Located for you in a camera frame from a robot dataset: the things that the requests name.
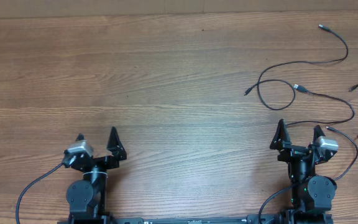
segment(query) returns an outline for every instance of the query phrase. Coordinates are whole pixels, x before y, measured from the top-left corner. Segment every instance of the wooden tabletop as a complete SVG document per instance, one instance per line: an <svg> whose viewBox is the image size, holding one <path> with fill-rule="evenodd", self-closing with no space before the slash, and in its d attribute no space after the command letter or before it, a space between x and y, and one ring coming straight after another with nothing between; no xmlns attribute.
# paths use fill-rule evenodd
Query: wooden tabletop
<svg viewBox="0 0 358 224"><path fill-rule="evenodd" d="M55 167L83 133L106 155L111 126L128 153L109 171L107 209L116 217L238 217L289 185L287 165L269 149L278 120L345 119L349 108L298 93L272 111L256 91L260 72L291 60L345 54L324 24L349 44L332 66L274 68L279 78L348 100L356 117L335 127L358 134L358 11L253 12L177 16L0 20L0 223L15 223L23 188ZM261 85L268 103L285 105L291 89ZM313 125L289 129L294 144L313 138ZM339 152L317 168L341 174L355 156L344 137ZM22 223L68 216L67 187L82 174L61 168L35 184L21 205ZM337 182L335 223L358 223L358 160ZM290 195L272 200L277 212Z"/></svg>

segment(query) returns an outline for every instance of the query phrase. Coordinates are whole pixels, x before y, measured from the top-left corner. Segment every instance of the wood grain surface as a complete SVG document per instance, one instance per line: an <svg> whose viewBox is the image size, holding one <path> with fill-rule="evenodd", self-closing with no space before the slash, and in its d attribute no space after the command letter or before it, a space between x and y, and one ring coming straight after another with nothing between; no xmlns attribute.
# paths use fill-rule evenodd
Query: wood grain surface
<svg viewBox="0 0 358 224"><path fill-rule="evenodd" d="M332 120L349 108L307 94L271 111L253 91L266 67L290 60L334 59L345 50L324 24L347 41L350 54L333 66L289 65L281 78L352 103L356 117L335 126L358 134L358 11L253 12L182 16L72 17L0 20L0 223L15 223L22 189L55 167L83 133L97 155L111 126L128 152L109 171L107 209L117 217L238 217L288 186L287 165L269 149L277 122ZM261 85L268 103L291 99L281 83ZM307 145L313 125L289 130ZM355 156L340 150L317 171L341 174ZM81 174L63 169L34 185L21 206L22 223L68 216L67 187ZM358 223L358 161L338 181L336 223ZM288 205L271 201L265 213Z"/></svg>

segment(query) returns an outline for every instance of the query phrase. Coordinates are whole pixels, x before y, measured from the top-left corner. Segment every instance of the beige wall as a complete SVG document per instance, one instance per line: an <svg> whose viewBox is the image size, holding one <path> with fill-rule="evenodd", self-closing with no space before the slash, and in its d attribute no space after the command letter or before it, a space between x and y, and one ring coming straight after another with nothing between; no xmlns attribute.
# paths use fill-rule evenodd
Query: beige wall
<svg viewBox="0 0 358 224"><path fill-rule="evenodd" d="M358 9L358 0L0 0L0 18Z"/></svg>

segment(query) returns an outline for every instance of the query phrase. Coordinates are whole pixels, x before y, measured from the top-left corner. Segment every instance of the wooden table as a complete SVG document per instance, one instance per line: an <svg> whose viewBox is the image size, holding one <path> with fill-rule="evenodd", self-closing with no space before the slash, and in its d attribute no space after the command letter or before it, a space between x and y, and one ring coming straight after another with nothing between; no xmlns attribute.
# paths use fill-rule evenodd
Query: wooden table
<svg viewBox="0 0 358 224"><path fill-rule="evenodd" d="M291 107L267 109L244 91L270 65L349 58L330 67L289 65L280 78L349 100L356 117L335 126L358 134L358 11L261 12L0 20L0 223L15 223L16 200L55 167L83 133L105 155L117 127L128 160L109 172L107 209L117 217L238 217L288 186L287 165L269 149L277 122L350 116L341 103L297 94ZM281 83L261 86L274 106L287 104ZM307 145L313 125L290 129ZM320 175L341 174L355 156L350 142L326 132L340 150ZM68 216L67 187L81 173L63 169L33 186L22 223ZM336 223L358 223L358 160L333 200ZM271 201L265 213L289 204Z"/></svg>

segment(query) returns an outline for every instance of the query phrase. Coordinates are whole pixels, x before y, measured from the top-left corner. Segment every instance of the wall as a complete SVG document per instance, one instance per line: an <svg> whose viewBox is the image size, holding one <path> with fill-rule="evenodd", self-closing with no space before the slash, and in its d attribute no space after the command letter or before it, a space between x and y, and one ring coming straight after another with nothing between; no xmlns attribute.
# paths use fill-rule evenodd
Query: wall
<svg viewBox="0 0 358 224"><path fill-rule="evenodd" d="M358 9L358 0L0 0L0 19Z"/></svg>

